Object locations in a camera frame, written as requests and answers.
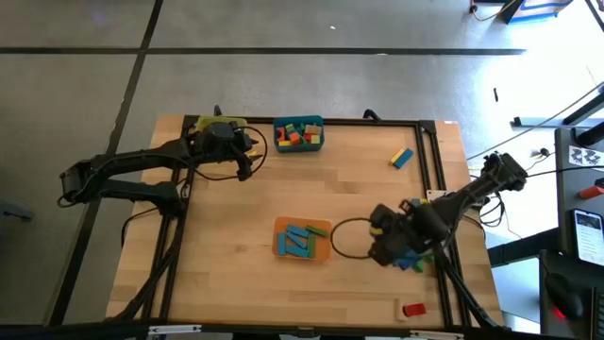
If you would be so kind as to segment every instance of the concrete floor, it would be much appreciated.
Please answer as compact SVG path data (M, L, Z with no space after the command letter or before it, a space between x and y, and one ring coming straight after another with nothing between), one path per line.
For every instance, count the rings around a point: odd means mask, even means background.
M19 46L139 47L153 5L152 0L0 0L0 52ZM484 7L480 13L497 9ZM455 120L470 155L517 133L508 124L512 117L551 115L604 80L604 54L590 41L601 39L602 32L583 2L574 2L557 19L526 25L479 23L466 11L462 0L166 1L152 47L528 52L505 57L148 56L119 151L147 147L160 114L209 114L219 104L235 115L360 117L372 108L383 118ZM58 175L105 150L134 59L0 53L0 198L36 214L31 223L2 219L0 323L46 318L81 214L81 207L57 208ZM529 164L531 150L552 144L549 132L531 133L500 150ZM552 187L551 178L540 180L533 188ZM530 212L521 202L539 194L531 190L511 198L508 208L511 228L522 236L553 227L550 221L527 223ZM553 216L555 201L548 204ZM67 322L104 316L119 261L119 228L130 211L126 202L102 203ZM505 228L489 231L513 238Z

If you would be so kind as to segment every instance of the wooden table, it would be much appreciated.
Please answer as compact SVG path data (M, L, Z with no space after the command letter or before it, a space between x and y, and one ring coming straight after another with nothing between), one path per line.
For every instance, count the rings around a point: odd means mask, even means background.
M151 147L179 137L182 116L163 116ZM350 260L332 251L325 263L278 259L271 252L277 216L326 219L369 216L378 203L395 208L403 198L424 197L418 158L400 170L388 160L401 147L416 149L412 128L326 126L320 152L279 154L269 125L254 125L269 139L266 163L253 178L206 181L195 178L169 319L175 322L325 327L441 329L443 317L433 264L424 273ZM460 130L436 122L448 190L469 180ZM259 153L263 146L257 145ZM429 147L428 159L431 160ZM428 162L432 182L434 166ZM209 176L234 174L235 164L204 164ZM143 172L143 181L169 180L167 169ZM133 213L152 207L137 202ZM118 266L107 315L124 309L149 275L160 216L132 221ZM342 251L366 254L367 224L343 226L335 241ZM496 322L502 316L483 234L461 222L457 233L465 282ZM153 315L159 313L162 283ZM457 298L449 283L453 316ZM428 313L395 319L394 301L423 302Z

